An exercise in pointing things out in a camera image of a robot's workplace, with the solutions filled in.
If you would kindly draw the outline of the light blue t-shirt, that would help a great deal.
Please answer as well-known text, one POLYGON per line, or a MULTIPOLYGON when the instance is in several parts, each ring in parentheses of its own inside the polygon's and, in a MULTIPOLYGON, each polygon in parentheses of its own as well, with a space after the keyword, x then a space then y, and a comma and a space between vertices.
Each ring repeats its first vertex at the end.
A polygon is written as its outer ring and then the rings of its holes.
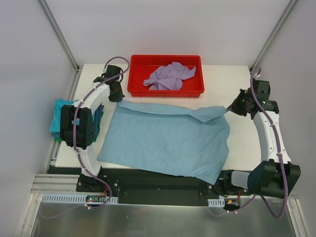
POLYGON ((226 112, 122 101, 98 160, 214 184, 229 154, 226 112))

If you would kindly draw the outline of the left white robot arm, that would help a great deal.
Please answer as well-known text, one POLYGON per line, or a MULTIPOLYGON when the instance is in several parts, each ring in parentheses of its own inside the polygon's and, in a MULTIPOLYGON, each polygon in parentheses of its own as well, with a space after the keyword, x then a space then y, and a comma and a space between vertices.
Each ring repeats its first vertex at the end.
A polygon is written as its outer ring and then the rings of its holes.
POLYGON ((101 191, 105 182, 98 176, 101 165, 93 148, 97 137, 97 124, 101 119, 98 113, 104 100, 114 103, 122 101, 122 79, 122 68, 107 65, 103 74, 93 81, 92 87, 83 98, 61 108, 60 138, 78 157, 81 172, 90 177, 87 186, 93 192, 101 191))

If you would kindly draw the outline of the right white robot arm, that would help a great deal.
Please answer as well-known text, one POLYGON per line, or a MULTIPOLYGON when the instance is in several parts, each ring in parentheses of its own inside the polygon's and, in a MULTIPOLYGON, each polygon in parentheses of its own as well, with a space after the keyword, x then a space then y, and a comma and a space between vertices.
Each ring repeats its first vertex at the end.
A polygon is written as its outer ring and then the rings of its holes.
POLYGON ((247 90, 228 107, 240 116, 250 115, 257 129, 261 162, 252 171, 228 170, 224 174, 222 189, 228 195, 239 189, 250 194, 272 198, 285 198, 290 194, 300 175, 300 166, 294 165, 285 149, 280 128, 279 108, 269 99, 270 83, 251 79, 247 90))

